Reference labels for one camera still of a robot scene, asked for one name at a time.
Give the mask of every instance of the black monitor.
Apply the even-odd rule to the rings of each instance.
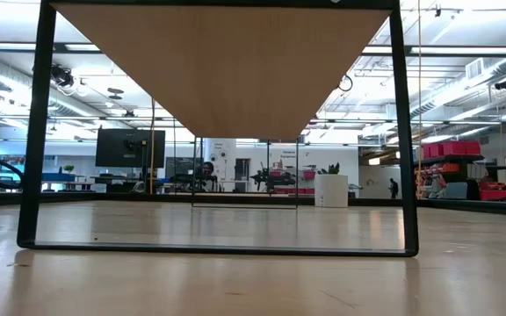
[[[165,131],[154,131],[154,168],[163,168]],[[97,167],[151,167],[151,133],[130,129],[99,129]]]

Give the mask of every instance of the ceiling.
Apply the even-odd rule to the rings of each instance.
[[[401,1],[405,43],[409,46],[419,44],[419,24],[417,1]],[[436,17],[437,5],[440,5],[440,16]],[[506,1],[492,0],[422,0],[421,43],[424,46],[498,46],[506,47]],[[36,1],[18,0],[0,2],[0,42],[35,41],[38,23],[38,4]],[[369,45],[389,45],[389,27],[385,23],[373,37]],[[55,42],[89,43],[65,18],[59,16],[56,24]],[[9,69],[15,69],[25,75],[32,75],[32,53],[0,52],[0,63]],[[466,65],[475,61],[473,56],[458,57],[423,57],[421,59],[422,75],[419,80],[419,58],[408,57],[408,89],[412,104],[419,98],[419,87],[423,101],[428,95],[450,84],[455,78],[466,74]],[[141,117],[150,116],[151,97],[139,87],[122,69],[116,66],[104,54],[54,54],[54,63],[70,68],[77,79],[85,83],[83,93],[72,93],[75,100],[88,105],[97,112],[108,116],[120,116],[126,110],[134,110]],[[345,69],[353,80],[350,92],[330,91],[329,97],[317,112],[320,119],[395,119],[392,104],[394,98],[394,80],[392,59],[387,56],[359,57],[350,69]],[[111,95],[108,88],[124,90],[122,99],[114,101],[113,106],[105,105]],[[463,96],[451,99],[438,109],[423,114],[423,119],[450,119],[451,117],[488,103],[489,89],[481,86],[469,90]],[[505,98],[506,91],[491,89],[491,100]],[[506,104],[501,107],[483,111],[467,119],[490,120],[493,115],[506,115]],[[127,122],[130,126],[149,126],[149,122]],[[345,126],[329,125],[331,129],[368,130],[383,124],[349,124]],[[312,127],[327,127],[327,123]],[[439,126],[425,128],[430,136],[443,130]],[[385,141],[396,135],[395,124],[391,126]]]

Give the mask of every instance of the air vent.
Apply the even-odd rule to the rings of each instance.
[[[483,58],[478,58],[466,65],[467,80],[472,80],[481,74],[483,74]]]

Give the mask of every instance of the wooden floor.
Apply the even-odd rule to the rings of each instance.
[[[0,315],[506,315],[506,216],[420,209],[413,259],[21,250],[0,207]],[[43,205],[41,241],[401,248],[401,210]]]

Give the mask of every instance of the white planter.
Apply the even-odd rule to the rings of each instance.
[[[342,175],[315,176],[315,206],[349,206],[349,177]]]

